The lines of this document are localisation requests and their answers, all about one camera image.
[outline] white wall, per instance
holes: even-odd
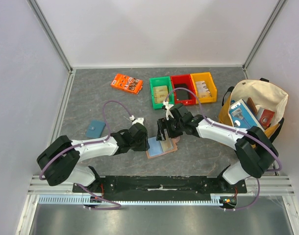
[[[0,1],[0,235],[15,233],[66,80],[28,3]]]
[[[74,67],[241,65],[277,0],[38,0]]]
[[[299,200],[299,0],[287,1],[248,69],[289,94],[285,122],[275,146]]]

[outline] bag handle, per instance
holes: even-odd
[[[263,81],[263,82],[269,82],[268,79],[264,78],[264,77],[261,77],[260,81]]]
[[[222,106],[224,105],[224,97],[226,96],[226,94],[227,94],[228,92],[232,92],[233,89],[234,89],[234,87],[229,87],[228,90],[226,91],[226,93],[224,94],[224,96],[223,96]]]
[[[283,122],[284,122],[284,121],[285,121],[285,118],[284,118],[284,117],[279,121],[278,124],[280,124],[280,125],[279,125],[278,128],[275,130],[275,132],[272,134],[272,136],[269,138],[269,140],[270,140],[271,142],[274,142],[274,140],[276,139],[276,137],[279,135],[280,130],[281,130],[281,128],[282,128],[282,125],[283,125]]]

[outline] plastic bin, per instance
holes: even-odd
[[[160,87],[160,86],[167,86],[168,92],[172,91],[173,87],[171,85],[170,77],[153,77],[149,80],[150,83],[150,92],[151,92],[151,100],[153,102],[153,108],[154,109],[161,109],[163,107],[163,104],[156,104],[154,102],[154,87]],[[174,94],[170,94],[169,96],[169,103],[174,104]]]
[[[211,103],[211,102],[216,102],[217,101],[217,88],[215,86],[215,83],[213,81],[212,75],[210,72],[200,72],[200,73],[192,73],[190,74],[192,81],[193,81],[193,86],[196,90],[196,94],[198,95],[198,90],[196,88],[195,82],[199,81],[205,81],[207,88],[209,89],[210,94],[212,97],[207,97],[207,98],[199,98],[201,103]]]
[[[193,82],[190,74],[171,76],[170,79],[171,79],[171,84],[172,84],[173,88],[175,85],[185,84],[190,91],[192,91],[194,94],[196,94],[196,88],[195,88],[194,82]],[[175,104],[178,104],[178,103],[182,103],[184,105],[196,104],[196,99],[191,93],[189,93],[189,97],[190,98],[188,100],[177,100],[176,92],[174,92]]]

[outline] black mounting plate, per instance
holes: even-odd
[[[104,198],[113,201],[197,201],[210,200],[211,193],[247,193],[245,181],[227,187],[218,186],[217,178],[207,176],[101,176]],[[101,193],[101,187],[93,192]],[[74,184],[72,192],[84,192]]]

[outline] beige bag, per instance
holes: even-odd
[[[251,97],[257,110],[263,107],[275,112],[270,127],[264,131],[265,135],[273,142],[278,136],[284,122],[283,115],[288,102],[288,94],[264,78],[260,80],[243,80],[235,87],[229,87],[227,92],[231,92],[231,95],[225,104],[223,97],[223,107],[218,116],[219,122],[233,126],[229,114],[231,100],[238,101],[243,99],[247,101]]]

